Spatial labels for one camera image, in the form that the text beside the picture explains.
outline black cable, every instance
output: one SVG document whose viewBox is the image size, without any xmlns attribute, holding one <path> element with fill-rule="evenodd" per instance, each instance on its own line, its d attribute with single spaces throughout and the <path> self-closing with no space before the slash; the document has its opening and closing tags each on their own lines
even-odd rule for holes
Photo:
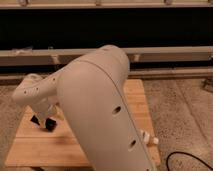
<svg viewBox="0 0 213 171">
<path fill-rule="evenodd" d="M 167 170 L 170 171 L 170 168 L 169 168 L 169 159 L 172 155 L 174 154 L 184 154 L 184 155 L 187 155 L 187 156 L 190 156 L 192 158 L 195 158 L 197 159 L 199 162 L 201 162 L 203 165 L 205 165 L 207 168 L 209 168 L 210 170 L 213 171 L 213 167 L 211 167 L 209 164 L 207 164 L 205 161 L 203 161 L 202 159 L 200 159 L 199 157 L 196 157 L 195 155 L 193 154 L 190 154 L 190 153 L 187 153 L 187 152 L 182 152 L 182 151 L 174 151 L 172 153 L 170 153 L 167 158 L 166 158 L 166 167 L 167 167 Z"/>
</svg>

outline plywood board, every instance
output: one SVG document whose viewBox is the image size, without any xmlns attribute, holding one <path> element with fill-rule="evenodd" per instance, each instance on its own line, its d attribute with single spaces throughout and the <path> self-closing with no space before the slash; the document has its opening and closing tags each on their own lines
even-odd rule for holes
<svg viewBox="0 0 213 171">
<path fill-rule="evenodd" d="M 124 92 L 136 125 L 140 129 L 154 134 L 142 81 L 127 80 Z M 57 120 L 56 129 L 50 133 L 30 122 L 32 116 L 32 110 L 27 107 L 5 162 L 6 166 L 91 166 L 66 119 Z M 160 156 L 157 146 L 150 146 L 148 149 L 156 165 L 159 165 Z"/>
</svg>

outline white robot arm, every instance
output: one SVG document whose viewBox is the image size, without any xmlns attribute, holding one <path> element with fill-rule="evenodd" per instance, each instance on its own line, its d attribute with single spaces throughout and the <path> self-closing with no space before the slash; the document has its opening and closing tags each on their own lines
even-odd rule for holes
<svg viewBox="0 0 213 171">
<path fill-rule="evenodd" d="M 123 85 L 128 73 L 126 54 L 108 45 L 45 79 L 28 75 L 14 91 L 13 99 L 30 105 L 44 121 L 56 113 L 48 100 L 56 95 L 94 170 L 155 171 L 125 101 Z"/>
</svg>

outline wooden table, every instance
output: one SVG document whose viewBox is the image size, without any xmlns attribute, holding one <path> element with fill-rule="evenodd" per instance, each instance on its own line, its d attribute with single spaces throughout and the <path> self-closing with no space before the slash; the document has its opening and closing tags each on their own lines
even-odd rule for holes
<svg viewBox="0 0 213 171">
<path fill-rule="evenodd" d="M 128 105 L 139 128 L 154 134 L 141 80 L 127 80 L 124 86 Z M 42 131 L 30 122 L 33 113 L 27 107 L 8 153 L 7 167 L 90 167 L 66 120 L 57 120 L 54 132 Z M 157 146 L 148 147 L 156 165 L 160 164 Z"/>
</svg>

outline speckled floor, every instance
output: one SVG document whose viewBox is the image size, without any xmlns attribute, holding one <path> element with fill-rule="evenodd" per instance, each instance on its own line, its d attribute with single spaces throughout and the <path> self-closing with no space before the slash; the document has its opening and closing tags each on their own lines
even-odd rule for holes
<svg viewBox="0 0 213 171">
<path fill-rule="evenodd" d="M 162 165 L 159 171 L 166 171 L 165 158 L 175 150 L 193 153 L 213 166 L 213 93 L 201 89 L 202 81 L 144 81 L 154 129 L 160 139 Z M 0 170 L 30 171 L 29 168 L 4 168 L 6 154 L 22 117 L 20 107 L 10 98 L 14 88 L 0 86 Z M 182 155 L 173 156 L 170 167 L 173 171 L 208 170 L 196 160 Z"/>
</svg>

